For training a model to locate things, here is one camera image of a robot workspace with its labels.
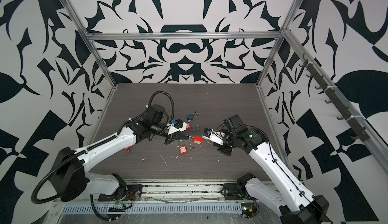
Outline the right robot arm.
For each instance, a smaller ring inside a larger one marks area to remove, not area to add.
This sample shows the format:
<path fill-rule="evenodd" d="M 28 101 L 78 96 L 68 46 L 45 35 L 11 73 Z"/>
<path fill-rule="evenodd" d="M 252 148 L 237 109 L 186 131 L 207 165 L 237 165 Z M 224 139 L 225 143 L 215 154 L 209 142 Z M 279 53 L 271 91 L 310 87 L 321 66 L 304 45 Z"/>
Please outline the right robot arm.
<path fill-rule="evenodd" d="M 219 130 L 204 132 L 210 135 L 210 141 L 224 155 L 230 156 L 234 148 L 239 148 L 260 165 L 276 186 L 276 191 L 250 173 L 238 182 L 249 198 L 266 205 L 283 224 L 332 223 L 326 215 L 329 208 L 326 198 L 315 195 L 294 176 L 261 129 L 248 126 L 238 115 L 233 115 L 224 120 Z"/>

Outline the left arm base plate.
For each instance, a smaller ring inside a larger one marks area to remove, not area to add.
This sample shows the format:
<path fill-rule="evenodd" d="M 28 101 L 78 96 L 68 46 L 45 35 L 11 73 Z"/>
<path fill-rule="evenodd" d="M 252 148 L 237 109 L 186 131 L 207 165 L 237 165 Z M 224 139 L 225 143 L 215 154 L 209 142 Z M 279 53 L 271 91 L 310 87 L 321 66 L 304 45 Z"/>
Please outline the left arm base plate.
<path fill-rule="evenodd" d="M 119 186 L 119 188 L 112 195 L 100 194 L 99 202 L 120 201 L 134 201 L 141 197 L 143 185 L 130 184 L 126 187 Z"/>

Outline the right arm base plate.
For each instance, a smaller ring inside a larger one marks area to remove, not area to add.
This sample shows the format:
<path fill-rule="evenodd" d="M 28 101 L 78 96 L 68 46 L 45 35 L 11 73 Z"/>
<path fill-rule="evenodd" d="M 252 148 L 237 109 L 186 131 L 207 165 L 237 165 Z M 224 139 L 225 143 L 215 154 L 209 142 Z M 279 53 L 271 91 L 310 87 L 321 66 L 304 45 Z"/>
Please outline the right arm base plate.
<path fill-rule="evenodd" d="M 257 184 L 224 184 L 220 193 L 226 200 L 259 200 L 262 201 L 263 197 L 259 195 L 258 189 L 260 185 Z"/>

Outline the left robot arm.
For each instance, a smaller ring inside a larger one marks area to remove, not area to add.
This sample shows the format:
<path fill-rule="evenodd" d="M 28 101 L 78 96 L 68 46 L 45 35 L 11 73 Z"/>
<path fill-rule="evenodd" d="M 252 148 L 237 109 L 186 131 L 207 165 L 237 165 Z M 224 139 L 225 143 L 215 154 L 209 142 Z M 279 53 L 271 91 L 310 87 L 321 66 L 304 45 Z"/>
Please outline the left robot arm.
<path fill-rule="evenodd" d="M 188 124 L 173 119 L 160 105 L 148 107 L 137 118 L 124 122 L 118 132 L 86 147 L 62 149 L 50 172 L 43 177 L 31 194 L 34 204 L 43 204 L 55 199 L 71 201 L 82 194 L 124 196 L 126 184 L 116 173 L 95 174 L 90 171 L 100 162 L 121 150 L 128 150 L 153 136 L 165 139 L 165 144 L 186 140 Z"/>

